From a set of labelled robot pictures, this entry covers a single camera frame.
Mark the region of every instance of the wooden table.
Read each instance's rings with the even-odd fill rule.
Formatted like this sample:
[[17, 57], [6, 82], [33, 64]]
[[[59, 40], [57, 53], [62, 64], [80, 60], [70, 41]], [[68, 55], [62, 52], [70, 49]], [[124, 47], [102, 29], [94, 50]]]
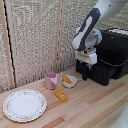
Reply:
[[[64, 75], [73, 75], [78, 79], [74, 88], [62, 86], [61, 78]], [[108, 86], [102, 86], [90, 79], [83, 81], [81, 74], [71, 69], [58, 74], [55, 90], [46, 89], [44, 81], [39, 80], [0, 95], [0, 128], [109, 128], [128, 101], [128, 75], [110, 80]], [[32, 122], [11, 121], [2, 110], [7, 96], [22, 89], [39, 91], [47, 99], [46, 111]], [[64, 103], [59, 101], [54, 95], [56, 90], [63, 91], [69, 100]]]

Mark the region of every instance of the plate rim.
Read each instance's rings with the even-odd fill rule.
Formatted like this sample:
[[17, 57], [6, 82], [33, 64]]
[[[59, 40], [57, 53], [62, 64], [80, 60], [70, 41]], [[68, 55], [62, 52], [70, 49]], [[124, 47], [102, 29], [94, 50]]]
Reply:
[[[17, 93], [19, 93], [19, 92], [25, 92], [25, 91], [31, 91], [31, 92], [34, 92], [34, 93], [37, 92], [39, 95], [41, 95], [41, 96], [43, 97], [43, 100], [45, 101], [44, 109], [43, 109], [43, 111], [40, 112], [35, 118], [32, 118], [32, 119], [31, 119], [31, 118], [30, 118], [30, 119], [26, 119], [26, 120], [14, 119], [14, 118], [10, 117], [10, 116], [5, 112], [5, 104], [6, 104], [6, 102], [9, 100], [9, 98], [10, 98], [12, 95], [15, 96], [15, 94], [17, 94]], [[4, 100], [4, 103], [3, 103], [3, 112], [4, 112], [4, 114], [5, 114], [10, 120], [12, 120], [12, 121], [28, 122], [28, 121], [33, 121], [33, 120], [39, 118], [39, 117], [45, 112], [46, 107], [47, 107], [47, 100], [46, 100], [45, 96], [44, 96], [42, 93], [40, 93], [39, 91], [36, 91], [36, 90], [23, 89], [23, 90], [19, 90], [19, 91], [13, 92], [12, 94], [10, 94], [10, 95]]]

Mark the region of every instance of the pink cup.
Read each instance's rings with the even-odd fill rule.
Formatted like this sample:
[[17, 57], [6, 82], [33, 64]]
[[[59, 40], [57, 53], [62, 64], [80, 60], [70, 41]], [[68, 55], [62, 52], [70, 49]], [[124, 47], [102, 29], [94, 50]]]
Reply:
[[57, 74], [54, 72], [47, 72], [45, 74], [45, 86], [48, 89], [55, 89], [57, 84]]

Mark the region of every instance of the white plate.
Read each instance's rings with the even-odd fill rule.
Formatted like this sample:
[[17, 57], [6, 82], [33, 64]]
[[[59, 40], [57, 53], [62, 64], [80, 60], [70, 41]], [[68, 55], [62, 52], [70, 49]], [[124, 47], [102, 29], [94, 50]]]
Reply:
[[47, 101], [40, 92], [26, 89], [8, 96], [3, 104], [3, 112], [13, 121], [27, 122], [41, 116], [46, 106]]

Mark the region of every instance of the yellow sponge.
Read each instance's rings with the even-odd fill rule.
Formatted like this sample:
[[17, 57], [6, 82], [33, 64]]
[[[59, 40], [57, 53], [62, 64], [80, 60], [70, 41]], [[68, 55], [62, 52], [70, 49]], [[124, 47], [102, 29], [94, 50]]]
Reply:
[[54, 92], [54, 95], [55, 95], [61, 102], [64, 102], [64, 101], [68, 100], [68, 97], [67, 97], [61, 90], [58, 90], [58, 91]]
[[63, 77], [63, 81], [67, 84], [73, 84], [73, 82], [67, 76]]

